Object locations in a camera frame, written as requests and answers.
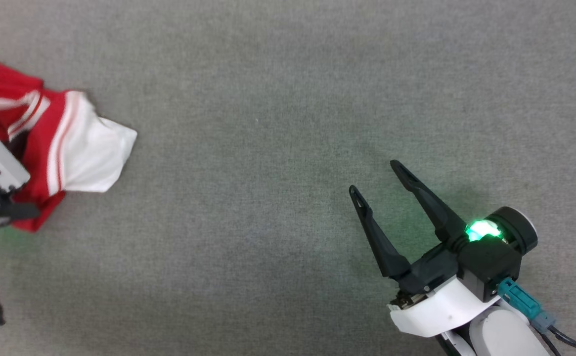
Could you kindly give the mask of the red and white garment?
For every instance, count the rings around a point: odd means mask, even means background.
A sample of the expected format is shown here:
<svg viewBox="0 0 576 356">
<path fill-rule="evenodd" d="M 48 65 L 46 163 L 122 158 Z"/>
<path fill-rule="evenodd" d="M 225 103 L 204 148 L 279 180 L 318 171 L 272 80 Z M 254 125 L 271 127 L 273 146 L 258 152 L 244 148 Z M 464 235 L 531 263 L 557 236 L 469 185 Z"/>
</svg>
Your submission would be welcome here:
<svg viewBox="0 0 576 356">
<path fill-rule="evenodd" d="M 84 92 L 54 91 L 0 63 L 0 142 L 25 140 L 17 159 L 30 180 L 14 200 L 39 216 L 15 228 L 37 232 L 67 191 L 106 192 L 120 178 L 137 132 L 96 113 Z"/>
</svg>

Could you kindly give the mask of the grey fabric sofa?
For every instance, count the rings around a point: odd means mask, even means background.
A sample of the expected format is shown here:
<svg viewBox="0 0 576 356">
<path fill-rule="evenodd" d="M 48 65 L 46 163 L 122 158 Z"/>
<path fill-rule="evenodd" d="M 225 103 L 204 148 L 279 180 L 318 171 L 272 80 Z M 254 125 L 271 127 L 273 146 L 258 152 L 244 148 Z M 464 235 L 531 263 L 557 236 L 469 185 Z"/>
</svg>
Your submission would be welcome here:
<svg viewBox="0 0 576 356">
<path fill-rule="evenodd" d="M 514 207 L 576 338 L 576 0 L 0 0 L 0 62 L 138 131 L 120 180 L 0 228 L 0 356 L 441 356 L 401 334 L 349 197 L 437 244 Z"/>
</svg>

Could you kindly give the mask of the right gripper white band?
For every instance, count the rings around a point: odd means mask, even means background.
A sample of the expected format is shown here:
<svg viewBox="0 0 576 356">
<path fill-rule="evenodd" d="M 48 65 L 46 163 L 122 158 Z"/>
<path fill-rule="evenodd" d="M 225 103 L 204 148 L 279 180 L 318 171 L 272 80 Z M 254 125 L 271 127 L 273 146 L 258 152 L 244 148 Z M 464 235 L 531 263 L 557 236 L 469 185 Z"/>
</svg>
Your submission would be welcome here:
<svg viewBox="0 0 576 356">
<path fill-rule="evenodd" d="M 466 229 L 464 220 L 400 161 L 391 160 L 390 167 L 416 197 L 437 239 L 443 243 L 459 240 Z M 469 280 L 459 278 L 457 257 L 442 244 L 410 265 L 381 230 L 373 209 L 355 185 L 349 187 L 349 195 L 381 275 L 398 284 L 389 309 L 400 332 L 437 336 L 466 324 L 496 301 L 498 282 L 484 284 L 475 275 Z"/>
</svg>

